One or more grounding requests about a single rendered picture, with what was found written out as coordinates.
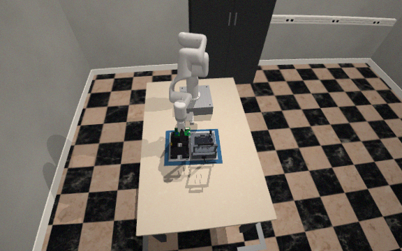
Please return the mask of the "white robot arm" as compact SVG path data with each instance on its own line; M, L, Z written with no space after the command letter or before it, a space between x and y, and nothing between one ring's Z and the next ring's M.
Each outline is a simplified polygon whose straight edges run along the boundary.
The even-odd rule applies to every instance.
M193 112L187 114L186 108L191 101L200 98L198 77L208 75L209 55L205 52L207 37L203 34L181 32L178 41L185 48L178 53L177 76L170 84L169 100L174 103L175 119L178 122L189 121L190 125L194 125ZM186 79L187 92L174 91L175 84L183 79Z

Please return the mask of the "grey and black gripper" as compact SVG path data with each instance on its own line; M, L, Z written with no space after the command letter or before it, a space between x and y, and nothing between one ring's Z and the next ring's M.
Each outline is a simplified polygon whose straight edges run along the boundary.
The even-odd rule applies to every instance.
M185 121L183 121L183 122L177 121L177 129L178 129L178 132L180 132L180 137L185 137L185 134L183 133L183 132L185 132Z

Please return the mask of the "green circuit board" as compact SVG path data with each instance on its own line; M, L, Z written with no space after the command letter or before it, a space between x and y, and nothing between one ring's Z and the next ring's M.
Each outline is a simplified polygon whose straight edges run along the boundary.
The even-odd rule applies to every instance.
M191 136L190 128L185 128L184 134L185 134L185 136ZM174 135L175 136L180 136L180 132L178 132L177 128L174 128Z

